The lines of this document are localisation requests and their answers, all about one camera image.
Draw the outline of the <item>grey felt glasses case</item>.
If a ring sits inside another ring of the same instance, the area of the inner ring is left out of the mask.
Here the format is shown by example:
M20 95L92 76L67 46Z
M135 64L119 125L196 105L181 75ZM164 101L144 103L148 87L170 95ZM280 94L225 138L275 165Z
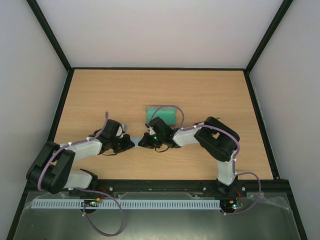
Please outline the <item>grey felt glasses case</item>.
M174 107L165 106L155 113L159 107L159 105L149 105L146 107L146 124L148 124L151 119L160 117L167 125L175 125L177 123L177 110Z

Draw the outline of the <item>light blue cleaning cloth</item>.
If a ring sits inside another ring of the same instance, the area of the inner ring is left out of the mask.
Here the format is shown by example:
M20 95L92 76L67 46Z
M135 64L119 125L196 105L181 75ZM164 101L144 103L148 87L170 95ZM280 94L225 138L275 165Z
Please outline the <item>light blue cleaning cloth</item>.
M134 143L134 146L135 147L140 147L140 144L139 142L142 140L141 137L132 137L131 138L131 141Z

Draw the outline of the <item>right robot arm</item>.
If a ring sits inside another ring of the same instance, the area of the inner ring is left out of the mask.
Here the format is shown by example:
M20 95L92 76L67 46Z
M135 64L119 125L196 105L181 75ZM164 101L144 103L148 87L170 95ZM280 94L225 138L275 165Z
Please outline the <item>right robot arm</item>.
M186 145L199 144L217 161L217 179L213 191L223 197L230 197L236 190L238 179L235 162L240 152L240 136L210 116L205 121L190 127L172 128L160 117L152 119L137 143L146 149L159 149L163 145L168 149L178 149Z

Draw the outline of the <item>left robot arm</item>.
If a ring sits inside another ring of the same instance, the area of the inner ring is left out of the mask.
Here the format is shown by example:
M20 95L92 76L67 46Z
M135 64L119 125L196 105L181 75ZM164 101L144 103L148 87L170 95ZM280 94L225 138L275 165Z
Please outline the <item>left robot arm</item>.
M94 174L87 170L72 170L74 162L102 155L112 150L114 155L135 146L125 126L115 120L106 120L103 127L83 140L57 144L48 141L26 173L26 180L39 191L57 194L63 189L87 189Z

